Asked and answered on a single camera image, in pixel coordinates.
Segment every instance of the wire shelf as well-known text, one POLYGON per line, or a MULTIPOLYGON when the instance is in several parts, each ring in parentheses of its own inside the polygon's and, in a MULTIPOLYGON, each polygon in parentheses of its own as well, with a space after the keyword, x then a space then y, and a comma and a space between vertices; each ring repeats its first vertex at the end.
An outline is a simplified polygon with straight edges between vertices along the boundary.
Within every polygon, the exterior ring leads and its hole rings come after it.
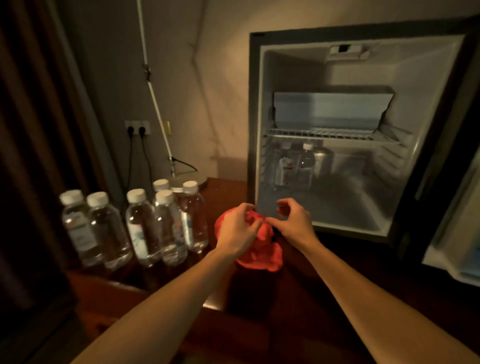
POLYGON ((270 129, 268 136, 277 138, 298 138, 298 139, 337 139, 337 140, 358 140, 376 143, 399 143, 400 141, 393 139, 380 131, 373 133, 361 130, 332 130, 332 129, 315 129, 315 130, 289 130, 289 129, 270 129))

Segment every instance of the dark curtain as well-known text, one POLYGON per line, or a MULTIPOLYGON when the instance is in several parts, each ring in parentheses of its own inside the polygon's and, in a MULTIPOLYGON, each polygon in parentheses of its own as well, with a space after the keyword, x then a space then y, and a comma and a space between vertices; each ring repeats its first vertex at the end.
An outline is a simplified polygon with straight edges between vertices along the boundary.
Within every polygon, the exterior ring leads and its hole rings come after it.
POLYGON ((0 1, 0 312, 25 309, 77 262, 58 196, 106 183, 47 5, 0 1))

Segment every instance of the wooden table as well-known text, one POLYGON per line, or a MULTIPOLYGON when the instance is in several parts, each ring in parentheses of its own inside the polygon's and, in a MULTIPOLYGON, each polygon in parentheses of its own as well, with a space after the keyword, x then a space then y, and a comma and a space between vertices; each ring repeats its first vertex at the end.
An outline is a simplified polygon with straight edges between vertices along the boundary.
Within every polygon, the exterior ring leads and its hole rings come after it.
MULTIPOLYGON (((246 183, 211 178, 202 195, 213 248, 216 219, 246 200, 246 183)), ((305 257, 281 236, 275 239, 283 249, 282 270, 233 266, 208 297, 181 349, 262 363, 374 363, 305 257)), ((321 240, 360 273, 480 352, 477 288, 434 268, 406 270, 386 245, 327 235, 321 240)), ((190 254, 174 269, 161 263, 142 269, 133 260, 113 274, 103 269, 70 271, 77 312, 88 334, 92 339, 100 335, 204 254, 190 254)))

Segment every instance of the wall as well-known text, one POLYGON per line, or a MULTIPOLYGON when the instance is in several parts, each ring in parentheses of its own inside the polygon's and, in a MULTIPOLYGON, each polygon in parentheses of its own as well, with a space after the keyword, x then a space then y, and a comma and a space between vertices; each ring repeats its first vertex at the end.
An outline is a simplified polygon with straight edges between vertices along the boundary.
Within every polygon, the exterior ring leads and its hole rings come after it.
MULTIPOLYGON (((134 0, 58 2, 67 33, 123 180, 123 120, 152 124, 154 178, 166 149, 144 81, 134 0)), ((209 176, 246 180, 249 33, 473 15, 475 0, 144 0, 153 85, 176 158, 209 176)), ((148 173, 136 143, 131 187, 148 173)))

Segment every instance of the hand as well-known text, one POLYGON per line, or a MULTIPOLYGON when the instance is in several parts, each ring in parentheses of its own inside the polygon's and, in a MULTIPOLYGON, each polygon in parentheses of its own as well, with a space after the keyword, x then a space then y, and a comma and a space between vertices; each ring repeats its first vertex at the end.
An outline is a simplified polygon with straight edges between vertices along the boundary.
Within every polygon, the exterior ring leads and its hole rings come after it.
POLYGON ((278 214, 288 219, 266 218, 265 222, 280 230, 288 242, 302 253, 305 253, 310 246, 320 243, 313 231, 310 214, 302 205, 293 198, 283 198, 276 203, 278 214))
POLYGON ((252 226, 247 226, 245 213, 253 209, 255 209, 254 205, 244 202, 225 215, 216 249, 234 258, 238 258, 248 249, 263 223, 261 220, 256 220, 252 226))

